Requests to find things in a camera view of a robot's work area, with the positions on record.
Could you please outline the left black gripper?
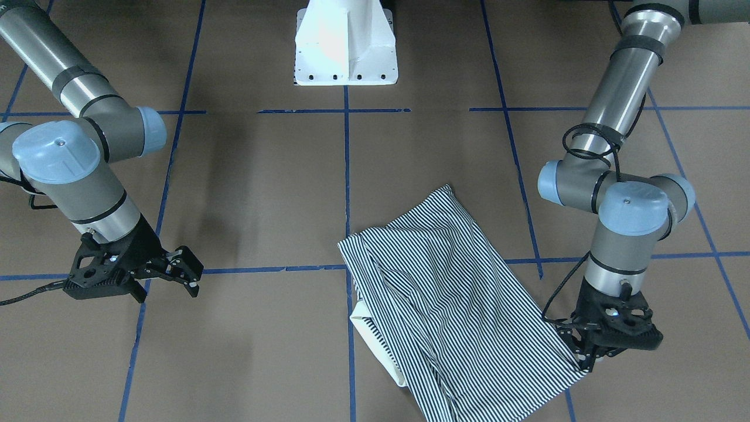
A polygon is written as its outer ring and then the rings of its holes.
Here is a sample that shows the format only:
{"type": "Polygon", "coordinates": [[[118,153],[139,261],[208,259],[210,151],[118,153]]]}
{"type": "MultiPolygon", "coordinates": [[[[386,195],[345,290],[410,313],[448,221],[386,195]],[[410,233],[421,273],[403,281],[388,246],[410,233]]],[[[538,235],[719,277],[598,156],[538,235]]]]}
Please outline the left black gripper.
{"type": "Polygon", "coordinates": [[[592,371],[598,361],[622,349],[656,350],[663,334],[652,317],[642,293],[614,297],[583,280],[571,322],[557,326],[557,331],[572,344],[579,368],[592,371]]]}

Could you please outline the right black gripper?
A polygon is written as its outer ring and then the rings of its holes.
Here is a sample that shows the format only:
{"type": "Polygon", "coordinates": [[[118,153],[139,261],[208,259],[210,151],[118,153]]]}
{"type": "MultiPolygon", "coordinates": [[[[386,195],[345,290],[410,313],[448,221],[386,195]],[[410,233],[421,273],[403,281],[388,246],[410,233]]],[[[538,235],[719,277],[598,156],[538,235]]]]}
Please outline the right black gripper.
{"type": "Polygon", "coordinates": [[[144,304],[148,292],[140,278],[161,274],[162,280],[176,281],[196,298],[203,263],[188,246],[169,252],[144,216],[125,237],[99,243],[84,233],[63,291],[76,300],[130,295],[144,304]]]}

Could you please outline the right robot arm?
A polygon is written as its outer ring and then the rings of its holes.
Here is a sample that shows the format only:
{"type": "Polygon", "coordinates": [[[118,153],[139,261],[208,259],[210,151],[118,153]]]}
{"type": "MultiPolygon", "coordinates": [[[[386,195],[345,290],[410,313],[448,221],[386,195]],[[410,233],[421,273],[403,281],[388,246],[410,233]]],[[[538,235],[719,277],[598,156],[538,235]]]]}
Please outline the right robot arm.
{"type": "Polygon", "coordinates": [[[187,246],[166,251],[111,163],[163,148],[157,111],[132,107],[34,1],[3,1],[2,38],[73,115],[43,124],[2,123],[2,181],[46,196],[80,232],[67,276],[2,305],[61,289],[77,300],[131,295],[140,281],[176,281],[199,293],[203,264],[187,246]]]}

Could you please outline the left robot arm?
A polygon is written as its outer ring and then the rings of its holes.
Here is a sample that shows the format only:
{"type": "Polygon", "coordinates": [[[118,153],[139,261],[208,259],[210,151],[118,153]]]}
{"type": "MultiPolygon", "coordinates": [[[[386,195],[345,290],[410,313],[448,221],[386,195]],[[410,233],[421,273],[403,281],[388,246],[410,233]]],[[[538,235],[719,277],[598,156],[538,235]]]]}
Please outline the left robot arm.
{"type": "Polygon", "coordinates": [[[598,217],[590,250],[578,262],[585,271],[576,307],[570,318],[552,320],[585,372],[602,357],[661,344],[641,288],[654,247],[696,205],[696,191],[682,176],[621,170],[619,152],[650,82],[686,26],[743,21],[747,1],[634,1],[582,122],[562,136],[565,157],[540,171],[542,198],[598,217]]]}

